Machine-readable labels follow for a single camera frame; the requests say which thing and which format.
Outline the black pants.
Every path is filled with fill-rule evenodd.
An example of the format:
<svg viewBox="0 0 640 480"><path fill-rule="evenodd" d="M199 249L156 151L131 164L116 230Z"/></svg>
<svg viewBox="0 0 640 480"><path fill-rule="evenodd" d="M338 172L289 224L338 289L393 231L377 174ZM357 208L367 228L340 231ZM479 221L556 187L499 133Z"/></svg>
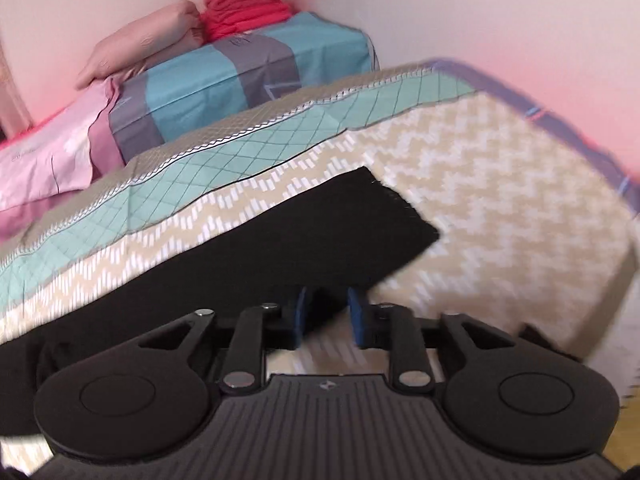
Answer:
<svg viewBox="0 0 640 480"><path fill-rule="evenodd" d="M286 286L329 289L305 315L310 334L345 307L346 287L372 288L439 237L367 168L332 178L2 344L2 436L37 433L35 394L66 366L198 309L231 320Z"/></svg>

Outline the chevron patterned bed mat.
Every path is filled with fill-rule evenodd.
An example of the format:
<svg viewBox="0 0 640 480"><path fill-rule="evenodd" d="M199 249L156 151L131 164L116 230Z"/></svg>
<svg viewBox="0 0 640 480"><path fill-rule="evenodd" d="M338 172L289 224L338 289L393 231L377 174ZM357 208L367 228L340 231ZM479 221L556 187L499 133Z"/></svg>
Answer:
<svg viewBox="0 0 640 480"><path fill-rule="evenodd" d="M461 437L434 399L390 388L347 293L418 318L466 314L564 353L622 397L593 351L639 271L635 212L581 154L491 94L411 65L308 88L152 148L1 249L1 347L172 257L358 168L438 241L228 396L178 448L98 463L1 434L6 479L617 479L603 454L526 463Z"/></svg>

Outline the blue purple bed cover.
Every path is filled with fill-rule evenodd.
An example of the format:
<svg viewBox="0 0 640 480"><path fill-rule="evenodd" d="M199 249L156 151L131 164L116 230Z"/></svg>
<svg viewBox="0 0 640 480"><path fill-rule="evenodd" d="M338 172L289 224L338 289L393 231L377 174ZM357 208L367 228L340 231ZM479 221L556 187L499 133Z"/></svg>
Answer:
<svg viewBox="0 0 640 480"><path fill-rule="evenodd" d="M639 211L639 181L616 162L613 156L603 148L588 140L582 133L559 115L548 110L525 93L515 90L499 79L476 70L468 64L450 60L450 58L435 58L425 65L436 72L453 76L465 81L476 90L484 91L509 105L518 114L531 120L536 126L543 128L562 141L590 163L601 176L608 181L611 188L635 212Z"/></svg>

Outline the pink bedsheet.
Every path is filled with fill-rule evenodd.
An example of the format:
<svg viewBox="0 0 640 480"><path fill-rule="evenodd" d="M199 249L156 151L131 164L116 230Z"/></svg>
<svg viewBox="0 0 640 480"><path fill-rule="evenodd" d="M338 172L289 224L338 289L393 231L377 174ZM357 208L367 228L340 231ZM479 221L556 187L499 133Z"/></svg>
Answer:
<svg viewBox="0 0 640 480"><path fill-rule="evenodd" d="M124 166L108 120L118 97L117 80L96 81L58 114L1 144L2 240Z"/></svg>

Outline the blue grey checked pillow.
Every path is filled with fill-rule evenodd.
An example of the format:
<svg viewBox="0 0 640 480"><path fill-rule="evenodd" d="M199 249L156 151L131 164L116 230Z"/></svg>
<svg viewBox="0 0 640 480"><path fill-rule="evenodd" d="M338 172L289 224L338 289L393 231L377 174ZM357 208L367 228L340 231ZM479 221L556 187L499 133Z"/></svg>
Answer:
<svg viewBox="0 0 640 480"><path fill-rule="evenodd" d="M171 58L122 84L110 114L120 154L130 160L222 118L378 69L370 37L300 12Z"/></svg>

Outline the pink pillow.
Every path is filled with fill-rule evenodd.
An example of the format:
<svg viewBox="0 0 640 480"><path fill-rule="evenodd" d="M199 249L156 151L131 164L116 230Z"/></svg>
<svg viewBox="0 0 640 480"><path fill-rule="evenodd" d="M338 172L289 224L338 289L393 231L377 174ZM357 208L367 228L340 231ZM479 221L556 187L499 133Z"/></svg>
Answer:
<svg viewBox="0 0 640 480"><path fill-rule="evenodd" d="M78 74L75 88L85 89L111 76L130 79L203 44L198 8L192 1L179 0L99 41Z"/></svg>

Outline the red folded blanket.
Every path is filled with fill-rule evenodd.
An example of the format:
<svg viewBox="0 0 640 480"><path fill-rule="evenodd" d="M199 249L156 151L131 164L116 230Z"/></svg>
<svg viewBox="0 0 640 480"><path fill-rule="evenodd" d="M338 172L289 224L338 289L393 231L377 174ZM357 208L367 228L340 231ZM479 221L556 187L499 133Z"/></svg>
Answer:
<svg viewBox="0 0 640 480"><path fill-rule="evenodd" d="M201 22L208 42L286 22L296 11L290 0L204 0Z"/></svg>

